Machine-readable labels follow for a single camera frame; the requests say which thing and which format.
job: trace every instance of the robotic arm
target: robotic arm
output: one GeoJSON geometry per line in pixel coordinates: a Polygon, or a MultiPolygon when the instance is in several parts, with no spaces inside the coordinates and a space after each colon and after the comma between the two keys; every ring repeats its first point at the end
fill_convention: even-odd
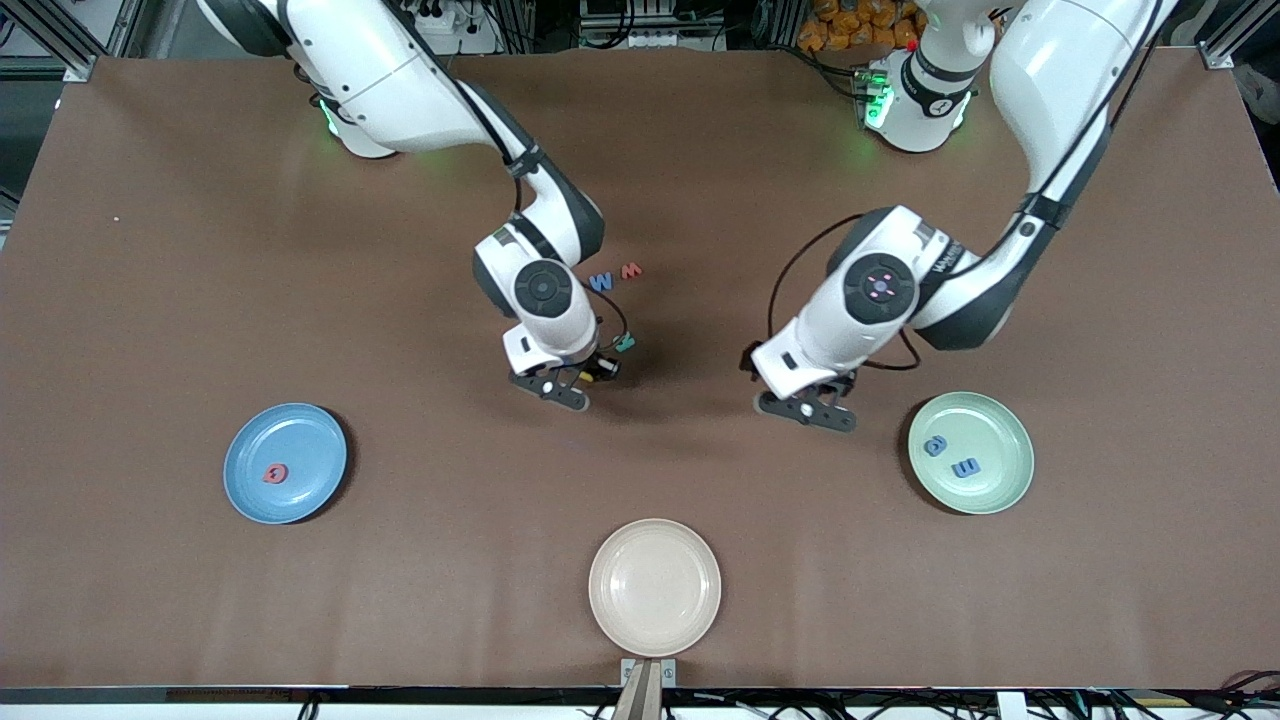
{"type": "MultiPolygon", "coordinates": [[[[938,350],[970,350],[991,340],[1106,150],[1107,105],[1125,69],[1172,5],[1172,0],[1023,4],[995,51],[991,72],[996,105],[1030,165],[1029,191],[1004,236],[979,258],[906,208],[868,213],[849,231],[827,265],[827,279],[799,315],[751,352],[751,364],[771,391],[756,398],[756,407],[851,432],[854,416],[838,398],[851,389],[858,366],[904,325],[938,350]]],[[[952,113],[963,111],[968,81],[956,81],[964,87],[951,90],[952,105],[931,117],[931,106],[943,105],[910,90],[919,82],[913,68],[941,70],[941,58],[966,58],[963,64],[975,64],[965,72],[975,74],[986,58],[983,47],[989,50],[991,0],[986,6],[974,0],[922,6],[931,13],[933,35],[927,31],[915,54],[892,64],[884,90],[892,101],[881,104],[879,129],[890,128],[900,140],[928,136],[941,143],[957,124],[952,113]],[[943,6],[972,17],[936,23],[933,15],[943,6]],[[950,53],[919,61],[922,53],[943,44],[950,53]]]]}
{"type": "Polygon", "coordinates": [[[596,319],[568,270],[604,240],[595,204],[547,158],[488,92],[454,79],[413,26],[384,0],[197,0],[214,27],[244,50],[289,56],[316,88],[330,132],[361,158],[465,143],[498,150],[507,172],[536,197],[480,241],[472,273],[518,324],[503,336],[511,380],[572,410],[588,397],[580,370],[612,379],[598,352],[596,319]],[[561,370],[568,382],[561,382],[561,370]]]}

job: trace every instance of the plate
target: plate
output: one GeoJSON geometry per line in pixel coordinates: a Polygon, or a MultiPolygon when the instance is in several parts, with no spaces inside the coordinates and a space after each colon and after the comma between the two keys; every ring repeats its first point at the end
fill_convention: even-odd
{"type": "Polygon", "coordinates": [[[256,523],[296,523],[333,497],[347,469],[338,420],[305,402],[276,405],[236,434],[223,464],[232,506],[256,523]]]}
{"type": "Polygon", "coordinates": [[[636,520],[604,541],[589,594],[600,629],[639,657],[689,650],[716,620],[721,577],[707,542],[672,520],[636,520]]]}
{"type": "Polygon", "coordinates": [[[975,392],[948,392],[920,407],[908,433],[911,469],[940,502],[970,515],[1007,510],[1027,495],[1036,454],[1007,407],[975,392]]]}

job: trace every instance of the brown table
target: brown table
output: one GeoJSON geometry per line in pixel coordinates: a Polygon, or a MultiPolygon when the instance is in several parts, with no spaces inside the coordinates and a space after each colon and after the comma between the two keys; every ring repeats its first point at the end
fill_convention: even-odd
{"type": "Polygon", "coordinates": [[[1005,331],[864,373],[842,437],[753,413],[739,354],[781,264],[851,211],[902,201],[989,246],[1025,184],[989,95],[909,156],[785,55],[454,69],[604,210],[584,277],[644,268],[612,292],[625,379],[582,415],[506,383],[508,322],[468,266],[511,202],[492,151],[352,158],[283,61],[104,60],[0,256],[4,684],[616,682],[588,568],[646,516],[723,570],[686,684],[1206,687],[1280,665],[1280,201],[1230,76],[1158,51],[1005,331]],[[947,514],[908,479],[913,407],[960,388],[1036,441],[1009,512],[947,514]],[[221,461],[284,401],[338,413],[356,468],[321,516],[262,527],[221,461]]]}

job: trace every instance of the plate rim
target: plate rim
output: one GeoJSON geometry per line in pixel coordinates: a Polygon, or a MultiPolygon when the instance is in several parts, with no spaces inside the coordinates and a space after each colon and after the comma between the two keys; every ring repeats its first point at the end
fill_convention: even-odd
{"type": "Polygon", "coordinates": [[[947,507],[950,507],[950,509],[952,509],[952,510],[955,510],[957,512],[964,512],[965,515],[995,515],[996,512],[1004,512],[1005,510],[1009,510],[1014,505],[1018,505],[1023,500],[1023,497],[1027,496],[1027,493],[1032,488],[1032,482],[1036,479],[1036,443],[1032,442],[1032,434],[1030,434],[1030,432],[1027,430],[1027,425],[1023,423],[1021,418],[1019,418],[1016,413],[1014,413],[1012,410],[1009,409],[1007,405],[1005,405],[1004,402],[996,400],[995,397],[991,397],[989,395],[983,395],[980,392],[973,392],[973,391],[969,391],[969,389],[955,389],[955,391],[943,392],[942,395],[932,397],[928,402],[925,402],[924,405],[922,405],[920,409],[916,410],[915,416],[911,418],[911,424],[908,428],[908,433],[906,433],[906,442],[908,442],[908,448],[906,448],[906,451],[908,451],[908,460],[910,460],[910,462],[911,462],[911,473],[915,474],[915,478],[920,482],[920,486],[925,489],[925,492],[928,492],[929,496],[932,496],[934,500],[937,500],[942,505],[945,505],[945,506],[947,506],[947,507]],[[1021,437],[1027,438],[1027,462],[1028,462],[1027,480],[1025,480],[1025,483],[1023,483],[1023,487],[1018,492],[1018,495],[1014,496],[1007,503],[1004,503],[1004,505],[1001,505],[998,507],[995,507],[995,509],[991,509],[991,510],[970,510],[970,509],[965,509],[965,507],[957,507],[956,505],[954,505],[951,502],[947,502],[942,497],[938,497],[938,493],[934,492],[936,488],[931,487],[932,484],[936,484],[936,483],[933,483],[932,480],[925,479],[924,474],[920,471],[919,465],[918,465],[918,460],[920,459],[920,454],[924,452],[919,447],[919,445],[920,445],[920,442],[923,439],[920,437],[920,434],[918,434],[918,433],[923,433],[923,424],[920,423],[920,418],[925,416],[927,414],[936,415],[937,414],[937,406],[947,405],[948,400],[955,400],[957,397],[965,397],[965,396],[968,396],[968,397],[977,397],[977,398],[984,400],[987,402],[991,402],[996,407],[1001,409],[1005,414],[1007,414],[1009,418],[1012,419],[1012,421],[1016,424],[1016,427],[1021,430],[1021,437]]]}
{"type": "Polygon", "coordinates": [[[347,443],[348,443],[347,433],[346,430],[343,430],[342,423],[338,421],[338,418],[335,418],[333,413],[321,407],[320,405],[315,405],[312,402],[280,402],[278,405],[273,405],[270,407],[259,411],[256,415],[250,418],[248,421],[241,425],[241,429],[236,432],[236,437],[232,438],[230,445],[227,446],[227,454],[223,457],[223,492],[227,495],[228,502],[230,502],[232,507],[234,507],[237,512],[239,512],[242,516],[255,523],[260,523],[262,525],[288,525],[289,523],[297,523],[300,520],[305,520],[311,515],[316,514],[321,507],[324,507],[324,505],[329,502],[329,500],[334,496],[334,493],[338,492],[338,488],[342,487],[342,480],[347,474],[347,460],[349,459],[349,451],[347,443]],[[324,500],[321,500],[320,503],[316,505],[315,507],[307,510],[305,514],[297,518],[287,518],[283,520],[265,520],[262,518],[255,518],[253,515],[248,514],[243,507],[241,507],[239,503],[236,502],[236,497],[232,495],[232,488],[230,488],[232,461],[233,461],[232,455],[234,454],[237,445],[241,442],[242,438],[244,438],[244,436],[248,433],[248,429],[253,425],[253,423],[259,421],[260,419],[271,413],[279,413],[293,407],[306,409],[307,413],[319,413],[319,416],[323,416],[325,421],[332,427],[332,429],[334,429],[338,433],[338,438],[342,441],[342,471],[338,473],[338,480],[334,483],[333,489],[325,493],[324,500]]]}
{"type": "Polygon", "coordinates": [[[596,551],[595,551],[595,556],[591,559],[591,569],[588,573],[586,584],[588,584],[586,596],[588,596],[588,601],[591,605],[591,615],[595,618],[596,626],[600,628],[600,630],[604,633],[604,635],[607,638],[609,638],[609,641],[613,642],[613,644],[618,646],[620,648],[625,650],[626,652],[631,652],[631,653],[635,653],[635,655],[641,656],[641,657],[672,657],[675,655],[678,655],[678,653],[681,653],[681,652],[684,652],[684,651],[694,647],[694,644],[696,644],[698,641],[703,639],[707,635],[707,633],[712,629],[712,625],[716,624],[716,618],[719,616],[719,606],[721,606],[721,601],[723,598],[723,575],[721,574],[719,560],[716,559],[716,551],[712,550],[710,543],[708,543],[707,539],[703,538],[703,536],[698,534],[698,532],[694,530],[692,528],[690,528],[689,525],[686,525],[684,523],[680,523],[680,521],[676,521],[676,520],[667,519],[667,518],[644,518],[644,519],[640,519],[640,520],[632,520],[632,521],[630,521],[630,523],[627,523],[627,524],[617,528],[612,533],[609,533],[609,537],[604,538],[604,542],[600,543],[600,547],[596,548],[596,551]],[[613,544],[614,542],[618,542],[614,538],[617,538],[617,537],[620,537],[620,536],[622,536],[623,533],[627,533],[627,532],[635,532],[635,529],[637,527],[643,527],[643,525],[663,525],[663,527],[672,528],[672,529],[675,529],[678,533],[687,534],[694,541],[696,541],[696,543],[700,544],[701,548],[704,548],[707,551],[707,556],[705,557],[710,560],[709,570],[712,570],[710,577],[712,577],[712,580],[713,580],[710,583],[712,584],[710,592],[714,593],[714,602],[710,603],[712,610],[710,610],[709,618],[707,619],[707,626],[703,628],[691,641],[689,641],[687,643],[685,643],[685,644],[682,644],[682,646],[680,646],[680,647],[677,647],[675,650],[662,648],[662,650],[666,651],[663,653],[640,652],[640,651],[635,650],[635,646],[628,647],[630,643],[621,642],[614,635],[614,633],[612,633],[609,630],[609,628],[607,628],[605,624],[600,621],[600,607],[599,606],[600,606],[600,603],[604,602],[604,600],[603,600],[603,597],[598,600],[596,598],[598,593],[595,592],[595,588],[599,585],[600,577],[604,573],[604,569],[603,569],[604,560],[603,559],[604,559],[604,551],[605,551],[605,548],[611,547],[611,544],[613,544]]]}

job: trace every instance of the white plate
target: white plate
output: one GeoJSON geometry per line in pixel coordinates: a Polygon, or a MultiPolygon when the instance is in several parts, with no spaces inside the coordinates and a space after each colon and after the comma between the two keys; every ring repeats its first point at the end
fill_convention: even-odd
{"type": "Polygon", "coordinates": [[[716,555],[698,533],[672,520],[636,520],[604,541],[588,592],[600,629],[640,657],[687,650],[719,610],[716,555]]]}

